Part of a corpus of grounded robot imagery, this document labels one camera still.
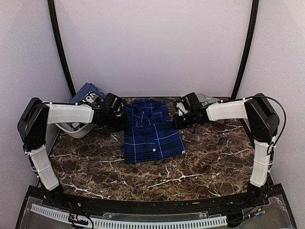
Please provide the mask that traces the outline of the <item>blue plaid long sleeve shirt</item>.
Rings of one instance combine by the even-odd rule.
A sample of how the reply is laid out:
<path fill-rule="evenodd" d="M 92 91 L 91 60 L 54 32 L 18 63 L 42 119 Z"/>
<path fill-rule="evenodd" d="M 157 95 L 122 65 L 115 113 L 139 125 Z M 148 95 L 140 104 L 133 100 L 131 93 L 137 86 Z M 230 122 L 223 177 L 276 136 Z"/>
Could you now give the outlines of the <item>blue plaid long sleeve shirt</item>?
<path fill-rule="evenodd" d="M 129 124 L 121 151 L 126 164 L 161 160 L 186 153 L 180 133 L 172 127 L 165 102 L 140 99 L 125 109 Z"/>

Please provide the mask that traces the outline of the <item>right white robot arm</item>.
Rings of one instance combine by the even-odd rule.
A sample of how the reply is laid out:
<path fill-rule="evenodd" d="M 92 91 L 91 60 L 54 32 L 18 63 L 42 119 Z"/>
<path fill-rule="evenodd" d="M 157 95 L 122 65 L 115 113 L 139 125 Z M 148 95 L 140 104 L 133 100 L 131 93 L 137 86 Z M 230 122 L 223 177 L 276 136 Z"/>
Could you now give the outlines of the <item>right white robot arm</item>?
<path fill-rule="evenodd" d="M 268 180 L 273 164 L 274 148 L 282 135 L 280 118 L 270 104 L 274 98 L 258 93 L 254 96 L 224 101 L 205 94 L 190 93 L 174 102 L 175 129 L 196 128 L 207 122 L 243 119 L 249 124 L 254 140 L 254 163 L 250 186 L 261 188 Z"/>

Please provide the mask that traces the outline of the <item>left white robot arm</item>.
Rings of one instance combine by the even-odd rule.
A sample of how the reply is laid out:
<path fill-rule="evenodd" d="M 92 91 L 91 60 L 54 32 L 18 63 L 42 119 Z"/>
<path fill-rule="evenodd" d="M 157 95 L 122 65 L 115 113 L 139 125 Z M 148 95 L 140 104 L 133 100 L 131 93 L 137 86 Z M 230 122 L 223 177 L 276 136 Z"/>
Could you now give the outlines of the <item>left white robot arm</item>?
<path fill-rule="evenodd" d="M 48 125 L 61 123 L 83 123 L 105 126 L 111 132 L 118 132 L 128 126 L 124 114 L 126 101 L 108 93 L 103 101 L 94 105 L 88 103 L 44 102 L 31 98 L 17 124 L 23 142 L 24 153 L 30 158 L 34 172 L 42 185 L 50 191 L 48 199 L 57 208 L 67 204 L 67 197 L 60 187 L 46 151 L 46 130 Z"/>

